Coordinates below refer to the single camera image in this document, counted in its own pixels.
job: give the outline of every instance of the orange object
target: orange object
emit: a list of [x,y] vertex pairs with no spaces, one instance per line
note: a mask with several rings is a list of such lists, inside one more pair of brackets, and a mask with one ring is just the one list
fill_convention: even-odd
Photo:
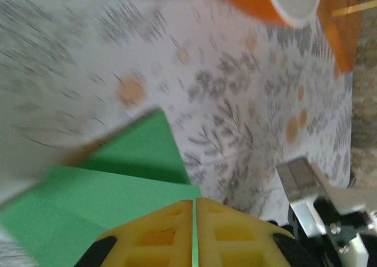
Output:
[[320,0],[318,6],[318,17],[341,72],[350,72],[353,69],[361,32],[362,15],[360,12],[354,12],[333,17],[332,13],[335,10],[357,4],[358,0]]
[[315,16],[320,0],[228,0],[244,13],[265,22],[302,27]]

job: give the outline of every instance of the cup rim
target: cup rim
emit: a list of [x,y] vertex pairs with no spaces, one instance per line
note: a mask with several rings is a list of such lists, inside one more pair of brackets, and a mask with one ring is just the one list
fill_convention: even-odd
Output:
[[295,27],[295,28],[304,27],[306,24],[309,23],[309,21],[313,17],[315,17],[319,2],[320,0],[315,0],[315,4],[313,5],[311,12],[308,13],[306,16],[304,16],[303,18],[296,18],[290,15],[287,12],[287,10],[285,10],[284,7],[282,7],[282,5],[279,3],[278,0],[271,0],[271,3],[274,6],[275,11],[280,15],[282,20],[288,25],[290,25],[291,27]]

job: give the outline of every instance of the green block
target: green block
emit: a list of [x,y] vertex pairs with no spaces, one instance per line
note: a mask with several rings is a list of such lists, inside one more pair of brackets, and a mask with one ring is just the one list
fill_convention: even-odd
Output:
[[47,183],[5,206],[0,223],[41,267],[67,267],[106,230],[197,197],[200,189],[186,184],[56,167]]
[[164,112],[130,127],[78,167],[172,183],[190,183]]

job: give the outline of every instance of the table surface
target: table surface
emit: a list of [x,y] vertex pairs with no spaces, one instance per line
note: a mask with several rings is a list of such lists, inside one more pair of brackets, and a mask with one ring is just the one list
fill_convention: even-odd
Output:
[[1,185],[159,107],[204,196],[284,223],[278,163],[306,155],[348,184],[352,77],[316,19],[266,26],[224,0],[0,3]]

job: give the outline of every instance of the screw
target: screw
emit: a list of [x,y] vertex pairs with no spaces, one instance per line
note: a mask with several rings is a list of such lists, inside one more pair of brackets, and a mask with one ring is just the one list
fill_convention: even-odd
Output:
[[336,223],[331,223],[330,229],[331,229],[330,231],[333,235],[337,235],[342,230]]
[[347,245],[345,245],[344,247],[342,248],[339,248],[339,253],[340,254],[345,254],[349,251],[349,247]]

